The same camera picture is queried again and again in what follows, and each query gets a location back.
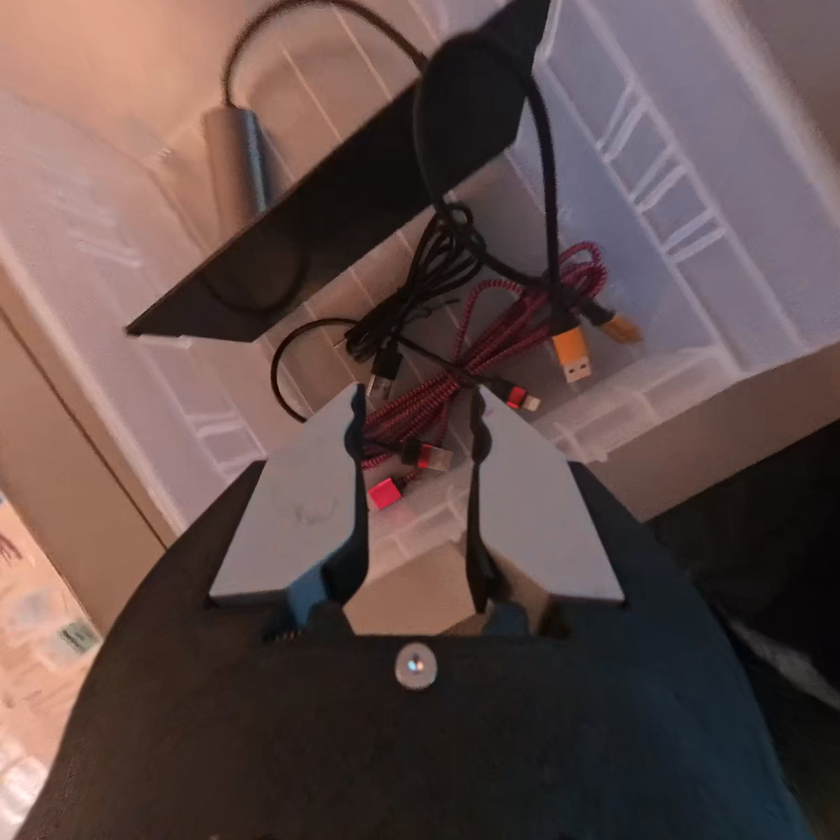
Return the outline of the clear plastic bin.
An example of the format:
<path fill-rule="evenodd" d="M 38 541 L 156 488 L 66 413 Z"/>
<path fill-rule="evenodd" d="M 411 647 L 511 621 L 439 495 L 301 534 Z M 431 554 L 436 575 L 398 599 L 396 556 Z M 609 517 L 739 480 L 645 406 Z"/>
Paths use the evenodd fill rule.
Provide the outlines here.
<path fill-rule="evenodd" d="M 184 530 L 292 421 L 258 343 L 133 338 L 124 328 L 220 249 L 200 121 L 228 44 L 265 2 L 2 2 L 2 246 L 147 493 Z M 502 2 L 388 2 L 431 56 Z M 534 74 L 552 122 L 564 240 L 593 239 L 605 304 L 637 348 L 591 334 L 576 392 L 549 362 L 538 423 L 631 510 L 695 493 L 710 444 L 654 454 L 675 417 L 838 343 L 838 171 L 723 2 L 552 2 Z M 280 199 L 412 86 L 417 72 L 330 7 L 273 23 L 240 67 L 285 175 Z M 385 294 L 399 228 L 318 302 Z"/>

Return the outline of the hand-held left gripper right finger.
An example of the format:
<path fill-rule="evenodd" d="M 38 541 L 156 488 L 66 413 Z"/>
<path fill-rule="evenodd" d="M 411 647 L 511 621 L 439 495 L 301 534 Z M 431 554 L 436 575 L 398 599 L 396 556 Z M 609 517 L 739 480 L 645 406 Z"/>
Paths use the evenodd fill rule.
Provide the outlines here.
<path fill-rule="evenodd" d="M 471 396 L 469 427 L 466 581 L 476 611 L 623 604 L 568 459 L 485 386 Z"/>

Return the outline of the black divider board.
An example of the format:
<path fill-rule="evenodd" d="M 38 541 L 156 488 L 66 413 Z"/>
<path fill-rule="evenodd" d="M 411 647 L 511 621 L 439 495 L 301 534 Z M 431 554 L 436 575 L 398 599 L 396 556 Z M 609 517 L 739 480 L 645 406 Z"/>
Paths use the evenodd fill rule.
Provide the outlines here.
<path fill-rule="evenodd" d="M 416 80 L 124 328 L 133 338 L 250 343 L 514 141 L 550 2 L 509 2 L 428 57 L 383 17 Z"/>

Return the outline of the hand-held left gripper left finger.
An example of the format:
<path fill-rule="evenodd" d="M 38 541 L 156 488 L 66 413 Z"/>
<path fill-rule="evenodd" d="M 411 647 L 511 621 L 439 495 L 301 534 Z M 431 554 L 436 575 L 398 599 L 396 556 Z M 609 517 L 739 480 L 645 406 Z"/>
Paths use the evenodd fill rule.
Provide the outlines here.
<path fill-rule="evenodd" d="M 369 571 L 366 401 L 348 385 L 268 457 L 209 590 L 221 606 L 345 606 Z"/>

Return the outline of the dark grey usb hub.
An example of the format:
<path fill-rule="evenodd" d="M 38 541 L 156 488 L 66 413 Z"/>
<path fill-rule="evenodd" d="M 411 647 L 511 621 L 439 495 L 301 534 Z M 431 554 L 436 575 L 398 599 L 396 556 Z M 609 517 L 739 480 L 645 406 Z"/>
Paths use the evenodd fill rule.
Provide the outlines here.
<path fill-rule="evenodd" d="M 204 113 L 202 128 L 220 226 L 232 235 L 279 201 L 285 175 L 254 111 L 216 106 Z"/>

